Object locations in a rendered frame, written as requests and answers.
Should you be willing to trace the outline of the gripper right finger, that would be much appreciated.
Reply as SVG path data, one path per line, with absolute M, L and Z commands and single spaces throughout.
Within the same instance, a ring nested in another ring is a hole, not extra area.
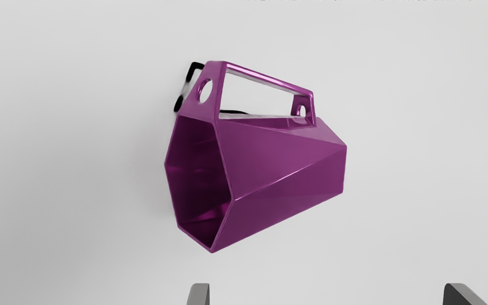
M 444 288 L 444 305 L 488 305 L 463 283 L 447 283 Z

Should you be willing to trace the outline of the purple faceted mug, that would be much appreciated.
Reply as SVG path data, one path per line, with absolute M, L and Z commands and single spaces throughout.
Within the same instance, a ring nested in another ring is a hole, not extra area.
M 196 70 L 164 163 L 187 236 L 214 253 L 343 193 L 347 146 L 316 116 L 312 91 L 227 61 L 192 62 L 186 86 Z M 221 110 L 227 75 L 290 93 L 290 114 Z

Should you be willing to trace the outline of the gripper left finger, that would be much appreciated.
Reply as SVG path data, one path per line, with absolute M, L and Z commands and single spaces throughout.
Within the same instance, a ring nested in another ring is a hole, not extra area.
M 210 284 L 195 283 L 192 284 L 187 299 L 187 305 L 210 305 Z

